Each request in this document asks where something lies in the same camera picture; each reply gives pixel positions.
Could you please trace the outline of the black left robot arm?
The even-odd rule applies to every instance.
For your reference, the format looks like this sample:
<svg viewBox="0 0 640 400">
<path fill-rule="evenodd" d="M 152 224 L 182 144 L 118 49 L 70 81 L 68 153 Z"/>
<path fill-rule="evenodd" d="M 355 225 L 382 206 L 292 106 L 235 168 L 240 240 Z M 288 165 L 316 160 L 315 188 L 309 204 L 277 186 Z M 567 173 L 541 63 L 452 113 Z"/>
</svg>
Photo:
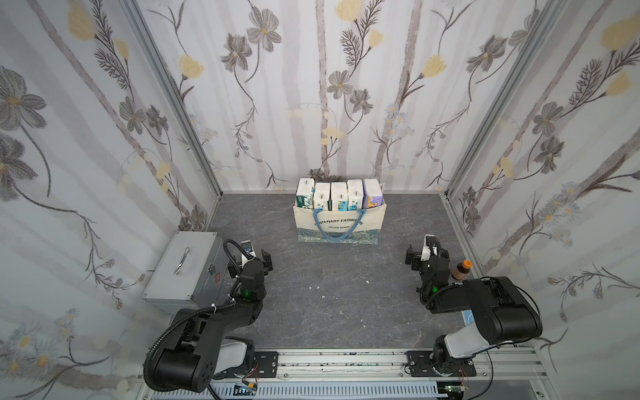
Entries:
<svg viewBox="0 0 640 400">
<path fill-rule="evenodd" d="M 234 278 L 226 302 L 196 310 L 184 308 L 148 350 L 143 379 L 153 391 L 205 391 L 214 398 L 214 380 L 258 376 L 253 341 L 231 331 L 256 322 L 267 296 L 265 277 L 273 270 L 272 255 L 255 253 L 250 241 L 223 242 L 230 276 Z"/>
</svg>

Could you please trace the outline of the cream canvas tote bag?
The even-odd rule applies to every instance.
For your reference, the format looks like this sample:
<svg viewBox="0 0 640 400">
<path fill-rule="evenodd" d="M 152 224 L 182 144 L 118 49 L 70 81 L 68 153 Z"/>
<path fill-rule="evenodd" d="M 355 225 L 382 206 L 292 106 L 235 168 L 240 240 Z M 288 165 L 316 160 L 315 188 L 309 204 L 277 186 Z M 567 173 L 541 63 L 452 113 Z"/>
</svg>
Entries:
<svg viewBox="0 0 640 400">
<path fill-rule="evenodd" d="M 295 200 L 293 214 L 301 243 L 344 243 L 376 245 L 387 205 L 354 211 L 305 208 L 306 198 Z"/>
</svg>

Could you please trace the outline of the green white tissue pack front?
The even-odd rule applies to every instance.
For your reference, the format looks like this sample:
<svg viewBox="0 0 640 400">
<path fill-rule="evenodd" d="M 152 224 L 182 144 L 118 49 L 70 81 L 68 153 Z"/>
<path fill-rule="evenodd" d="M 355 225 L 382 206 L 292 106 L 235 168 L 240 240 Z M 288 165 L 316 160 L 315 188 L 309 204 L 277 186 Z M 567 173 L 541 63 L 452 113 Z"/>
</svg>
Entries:
<svg viewBox="0 0 640 400">
<path fill-rule="evenodd" d="M 331 183 L 330 196 L 332 211 L 348 211 L 348 185 L 346 182 Z"/>
</svg>

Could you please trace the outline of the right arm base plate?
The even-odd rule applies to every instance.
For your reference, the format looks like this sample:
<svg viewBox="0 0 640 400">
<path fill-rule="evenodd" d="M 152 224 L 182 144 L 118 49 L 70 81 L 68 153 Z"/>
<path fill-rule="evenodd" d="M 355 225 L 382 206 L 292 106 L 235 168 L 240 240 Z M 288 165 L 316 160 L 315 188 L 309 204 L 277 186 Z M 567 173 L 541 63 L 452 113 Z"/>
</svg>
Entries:
<svg viewBox="0 0 640 400">
<path fill-rule="evenodd" d="M 412 378 L 466 378 L 476 377 L 471 358 L 451 358 L 446 353 L 408 351 L 408 370 Z"/>
</svg>

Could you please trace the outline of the cartoon elephant tissue pack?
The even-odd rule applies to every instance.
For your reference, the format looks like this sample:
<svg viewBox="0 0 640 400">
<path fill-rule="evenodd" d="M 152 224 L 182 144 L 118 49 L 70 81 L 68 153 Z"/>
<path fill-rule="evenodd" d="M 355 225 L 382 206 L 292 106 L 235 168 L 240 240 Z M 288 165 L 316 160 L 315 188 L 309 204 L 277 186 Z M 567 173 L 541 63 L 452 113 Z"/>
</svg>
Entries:
<svg viewBox="0 0 640 400">
<path fill-rule="evenodd" d="M 348 186 L 348 210 L 354 211 L 363 208 L 363 181 L 361 179 L 350 179 Z"/>
</svg>

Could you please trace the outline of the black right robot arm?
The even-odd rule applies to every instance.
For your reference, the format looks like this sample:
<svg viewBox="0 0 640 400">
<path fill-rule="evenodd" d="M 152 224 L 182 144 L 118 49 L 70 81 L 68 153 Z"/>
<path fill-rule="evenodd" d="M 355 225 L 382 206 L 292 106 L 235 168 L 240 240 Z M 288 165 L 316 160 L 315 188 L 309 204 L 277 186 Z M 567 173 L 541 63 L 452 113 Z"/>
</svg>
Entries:
<svg viewBox="0 0 640 400">
<path fill-rule="evenodd" d="M 505 344 L 525 343 L 543 333 L 538 306 L 508 278 L 467 278 L 453 282 L 450 257 L 440 241 L 427 234 L 420 250 L 409 247 L 406 265 L 418 272 L 421 305 L 432 314 L 470 311 L 473 321 L 436 339 L 426 353 L 408 353 L 414 377 L 476 375 L 473 359 Z"/>
</svg>

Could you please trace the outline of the purple tissue pack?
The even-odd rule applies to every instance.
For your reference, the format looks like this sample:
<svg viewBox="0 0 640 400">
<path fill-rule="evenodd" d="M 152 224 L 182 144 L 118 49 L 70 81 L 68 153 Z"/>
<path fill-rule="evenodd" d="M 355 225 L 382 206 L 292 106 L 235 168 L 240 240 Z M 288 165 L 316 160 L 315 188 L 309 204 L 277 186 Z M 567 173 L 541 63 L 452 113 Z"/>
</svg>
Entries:
<svg viewBox="0 0 640 400">
<path fill-rule="evenodd" d="M 368 178 L 363 180 L 363 191 L 364 208 L 377 208 L 383 205 L 383 190 L 380 182 L 376 178 Z"/>
</svg>

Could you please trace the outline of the green white tissue pack back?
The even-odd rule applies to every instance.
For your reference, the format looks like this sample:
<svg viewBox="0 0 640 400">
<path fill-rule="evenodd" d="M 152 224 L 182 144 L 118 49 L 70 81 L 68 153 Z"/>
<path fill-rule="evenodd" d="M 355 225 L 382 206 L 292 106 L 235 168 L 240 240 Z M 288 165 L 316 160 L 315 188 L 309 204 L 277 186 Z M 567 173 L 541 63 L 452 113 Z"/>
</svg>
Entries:
<svg viewBox="0 0 640 400">
<path fill-rule="evenodd" d="M 299 208 L 313 209 L 313 194 L 315 180 L 313 178 L 300 178 L 296 191 L 296 205 Z"/>
</svg>

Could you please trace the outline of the green white tissue pack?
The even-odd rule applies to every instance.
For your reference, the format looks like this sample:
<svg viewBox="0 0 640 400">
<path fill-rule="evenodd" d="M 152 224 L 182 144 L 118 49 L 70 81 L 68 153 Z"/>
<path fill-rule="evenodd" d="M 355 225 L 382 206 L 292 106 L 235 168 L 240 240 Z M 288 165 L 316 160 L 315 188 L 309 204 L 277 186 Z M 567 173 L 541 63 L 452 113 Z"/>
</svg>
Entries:
<svg viewBox="0 0 640 400">
<path fill-rule="evenodd" d="M 313 194 L 315 180 L 313 178 L 300 178 L 296 191 L 296 205 L 299 208 L 313 209 Z"/>
<path fill-rule="evenodd" d="M 346 182 L 331 183 L 330 196 L 332 211 L 348 211 L 348 185 Z"/>
</svg>

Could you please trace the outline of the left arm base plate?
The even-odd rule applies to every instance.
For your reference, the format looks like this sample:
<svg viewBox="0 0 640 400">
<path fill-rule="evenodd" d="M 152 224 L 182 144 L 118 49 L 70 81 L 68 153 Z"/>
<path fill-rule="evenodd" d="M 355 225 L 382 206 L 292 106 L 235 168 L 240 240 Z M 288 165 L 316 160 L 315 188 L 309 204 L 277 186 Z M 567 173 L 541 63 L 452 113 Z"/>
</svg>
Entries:
<svg viewBox="0 0 640 400">
<path fill-rule="evenodd" d="M 256 352 L 246 356 L 244 362 L 235 368 L 217 373 L 213 380 L 225 378 L 276 378 L 279 353 L 275 351 Z"/>
</svg>

